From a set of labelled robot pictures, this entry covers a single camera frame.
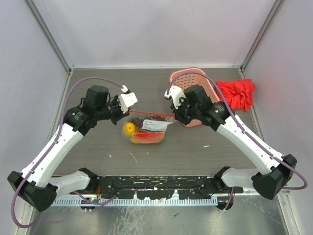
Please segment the clear orange zip top bag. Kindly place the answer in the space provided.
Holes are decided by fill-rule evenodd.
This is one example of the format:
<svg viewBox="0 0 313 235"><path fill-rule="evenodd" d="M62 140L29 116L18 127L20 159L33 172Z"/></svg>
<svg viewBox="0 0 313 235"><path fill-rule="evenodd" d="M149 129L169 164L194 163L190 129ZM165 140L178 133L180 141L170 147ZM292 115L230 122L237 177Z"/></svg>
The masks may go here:
<svg viewBox="0 0 313 235"><path fill-rule="evenodd" d="M176 122L176 120L174 115L171 114L130 111L126 122L132 122L136 126L136 132L166 132L168 126ZM123 134L123 130L122 136L131 142L131 136L126 137Z"/></svg>

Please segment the yellow toy lemon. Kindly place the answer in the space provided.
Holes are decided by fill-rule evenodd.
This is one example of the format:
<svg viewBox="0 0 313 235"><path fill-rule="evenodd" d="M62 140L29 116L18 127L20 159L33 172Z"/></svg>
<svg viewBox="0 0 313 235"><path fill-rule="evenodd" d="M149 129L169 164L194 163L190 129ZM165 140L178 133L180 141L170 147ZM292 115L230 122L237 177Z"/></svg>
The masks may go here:
<svg viewBox="0 0 313 235"><path fill-rule="evenodd" d="M126 137L129 137L131 136L133 133L136 132L136 126L132 123L132 122L126 122L124 125L123 125L123 134L126 136Z"/></svg>

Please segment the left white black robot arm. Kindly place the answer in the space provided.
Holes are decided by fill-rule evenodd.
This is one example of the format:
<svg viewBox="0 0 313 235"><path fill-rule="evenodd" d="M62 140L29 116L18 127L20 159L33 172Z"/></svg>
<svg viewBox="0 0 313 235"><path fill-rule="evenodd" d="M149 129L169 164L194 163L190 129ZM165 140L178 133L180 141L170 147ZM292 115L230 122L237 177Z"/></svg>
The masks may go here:
<svg viewBox="0 0 313 235"><path fill-rule="evenodd" d="M137 98L126 87L122 91L122 94L111 97L106 87L91 86L80 104L65 113L54 137L33 162L22 172L13 171L9 174L8 182L20 198L43 212L56 198L65 194L77 190L87 194L96 192L98 176L86 168L57 178L52 178L52 174L68 152L98 121L111 120L116 124L129 115L130 107L137 103Z"/></svg>

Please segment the pink plastic basket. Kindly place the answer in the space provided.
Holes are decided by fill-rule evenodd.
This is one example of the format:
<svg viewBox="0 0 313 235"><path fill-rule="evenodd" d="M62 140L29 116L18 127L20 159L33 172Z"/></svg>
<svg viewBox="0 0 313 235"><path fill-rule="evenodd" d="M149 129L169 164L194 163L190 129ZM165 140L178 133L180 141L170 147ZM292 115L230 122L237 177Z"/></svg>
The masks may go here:
<svg viewBox="0 0 313 235"><path fill-rule="evenodd" d="M196 67L181 69L170 75L169 81L172 86L178 86L185 93L186 99L195 102L196 95L200 95L200 102L209 97L211 103L220 101L211 82L206 78L206 73Z"/></svg>

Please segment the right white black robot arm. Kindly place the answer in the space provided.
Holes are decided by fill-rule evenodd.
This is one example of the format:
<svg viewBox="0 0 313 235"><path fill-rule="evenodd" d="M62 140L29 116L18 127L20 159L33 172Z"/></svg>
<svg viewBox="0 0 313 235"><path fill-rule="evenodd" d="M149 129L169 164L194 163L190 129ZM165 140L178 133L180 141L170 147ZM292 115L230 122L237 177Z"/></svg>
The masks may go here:
<svg viewBox="0 0 313 235"><path fill-rule="evenodd" d="M225 167L216 174L215 189L225 193L231 187L253 188L266 199L273 199L291 179L297 164L291 155L282 155L263 142L222 101L212 102L200 85L186 90L172 86L166 97L171 98L175 119L189 124L196 119L235 144L255 165L255 169Z"/></svg>

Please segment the orange toy fruit slice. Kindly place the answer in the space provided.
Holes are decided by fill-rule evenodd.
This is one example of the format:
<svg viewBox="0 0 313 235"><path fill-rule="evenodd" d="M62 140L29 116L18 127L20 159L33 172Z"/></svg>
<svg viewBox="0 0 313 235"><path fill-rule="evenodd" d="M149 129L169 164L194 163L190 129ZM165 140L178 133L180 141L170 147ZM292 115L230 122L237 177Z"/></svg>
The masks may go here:
<svg viewBox="0 0 313 235"><path fill-rule="evenodd" d="M139 144L140 142L135 140L134 138L131 138L131 142L134 143L134 144Z"/></svg>

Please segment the toy watermelon slice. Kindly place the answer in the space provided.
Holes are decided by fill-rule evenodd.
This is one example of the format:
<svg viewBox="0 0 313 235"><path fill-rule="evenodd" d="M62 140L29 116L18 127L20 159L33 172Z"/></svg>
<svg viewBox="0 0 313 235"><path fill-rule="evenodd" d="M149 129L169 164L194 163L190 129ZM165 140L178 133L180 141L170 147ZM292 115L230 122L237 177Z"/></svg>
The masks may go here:
<svg viewBox="0 0 313 235"><path fill-rule="evenodd" d="M135 132L131 138L139 141L140 144L159 143L163 140L165 132Z"/></svg>

